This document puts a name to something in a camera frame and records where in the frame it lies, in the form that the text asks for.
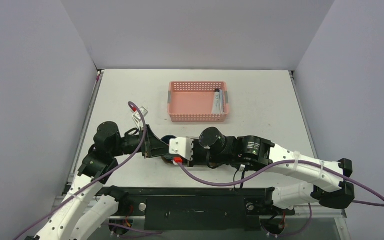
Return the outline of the dark cap toothpaste tube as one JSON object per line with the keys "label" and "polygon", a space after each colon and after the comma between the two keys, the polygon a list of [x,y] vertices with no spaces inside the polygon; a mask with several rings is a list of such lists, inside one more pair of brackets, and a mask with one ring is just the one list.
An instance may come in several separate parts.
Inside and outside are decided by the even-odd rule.
{"label": "dark cap toothpaste tube", "polygon": [[218,115],[221,113],[221,91],[220,89],[214,90],[211,114]]}

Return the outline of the pink perforated plastic basket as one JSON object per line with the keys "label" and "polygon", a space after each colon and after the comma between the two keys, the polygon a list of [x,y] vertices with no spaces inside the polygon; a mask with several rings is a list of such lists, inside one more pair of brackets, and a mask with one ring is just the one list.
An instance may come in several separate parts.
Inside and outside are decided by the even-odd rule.
{"label": "pink perforated plastic basket", "polygon": [[[211,114],[215,89],[224,92],[224,114]],[[224,81],[172,81],[167,112],[172,122],[224,122],[229,114],[227,84]]]}

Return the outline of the dark blue mug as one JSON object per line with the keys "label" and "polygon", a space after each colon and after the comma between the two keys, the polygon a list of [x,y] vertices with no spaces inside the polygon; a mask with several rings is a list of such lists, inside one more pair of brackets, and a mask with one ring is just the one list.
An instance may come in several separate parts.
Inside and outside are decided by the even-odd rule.
{"label": "dark blue mug", "polygon": [[161,141],[169,145],[170,140],[175,138],[176,136],[173,136],[173,135],[165,135],[164,137],[161,138]]}

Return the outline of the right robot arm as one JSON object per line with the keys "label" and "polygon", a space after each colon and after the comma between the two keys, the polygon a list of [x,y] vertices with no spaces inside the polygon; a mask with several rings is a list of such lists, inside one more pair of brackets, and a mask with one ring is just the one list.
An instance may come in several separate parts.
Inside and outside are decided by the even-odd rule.
{"label": "right robot arm", "polygon": [[215,169],[227,165],[245,172],[265,169],[299,180],[295,185],[276,188],[262,199],[262,208],[269,214],[307,203],[343,210],[355,199],[353,184],[345,180],[353,172],[349,159],[311,158],[261,137],[225,136],[215,127],[205,129],[198,138],[185,140],[185,158],[190,166]]}

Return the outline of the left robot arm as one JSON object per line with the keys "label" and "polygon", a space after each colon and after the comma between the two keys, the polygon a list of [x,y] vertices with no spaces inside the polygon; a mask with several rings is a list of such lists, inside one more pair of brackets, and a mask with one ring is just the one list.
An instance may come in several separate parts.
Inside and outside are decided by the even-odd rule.
{"label": "left robot arm", "polygon": [[137,153],[145,158],[169,153],[168,144],[155,137],[148,125],[135,135],[121,135],[118,125],[107,121],[98,126],[93,141],[63,202],[43,218],[47,221],[43,228],[26,239],[88,239],[111,215],[128,211],[128,194],[116,186],[108,188],[90,210],[86,209],[121,166],[116,157],[126,155],[129,161]]}

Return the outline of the light blue toothbrush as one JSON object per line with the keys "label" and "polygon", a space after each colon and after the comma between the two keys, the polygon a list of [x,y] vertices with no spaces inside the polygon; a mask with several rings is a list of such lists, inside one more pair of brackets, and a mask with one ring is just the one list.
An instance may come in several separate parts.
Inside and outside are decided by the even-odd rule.
{"label": "light blue toothbrush", "polygon": [[219,89],[219,100],[220,100],[220,114],[224,114],[224,92]]}

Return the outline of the grey tape strip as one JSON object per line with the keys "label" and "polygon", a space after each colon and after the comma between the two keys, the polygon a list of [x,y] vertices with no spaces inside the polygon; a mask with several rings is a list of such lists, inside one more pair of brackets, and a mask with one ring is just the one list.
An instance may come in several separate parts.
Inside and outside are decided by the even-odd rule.
{"label": "grey tape strip", "polygon": [[171,103],[171,92],[169,91],[167,95],[167,104],[170,104],[170,103]]}

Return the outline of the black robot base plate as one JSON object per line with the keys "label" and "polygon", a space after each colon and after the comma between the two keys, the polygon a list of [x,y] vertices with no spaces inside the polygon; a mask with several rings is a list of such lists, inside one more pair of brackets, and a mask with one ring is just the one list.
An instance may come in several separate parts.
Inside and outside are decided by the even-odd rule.
{"label": "black robot base plate", "polygon": [[259,231],[294,210],[275,207],[270,188],[104,187],[94,199],[110,195],[120,201],[110,219],[129,221],[147,231]]}

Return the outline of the aluminium rail frame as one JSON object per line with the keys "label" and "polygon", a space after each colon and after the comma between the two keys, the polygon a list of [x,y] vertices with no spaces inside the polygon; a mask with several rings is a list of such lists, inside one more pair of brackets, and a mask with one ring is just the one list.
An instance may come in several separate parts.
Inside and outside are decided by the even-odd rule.
{"label": "aluminium rail frame", "polygon": [[[321,206],[319,203],[314,202],[310,203],[312,218],[313,219],[344,219],[347,217],[345,210],[343,209],[333,209]],[[307,204],[300,204],[294,206],[295,214],[290,216],[290,218],[308,218],[310,215],[310,209]]]}

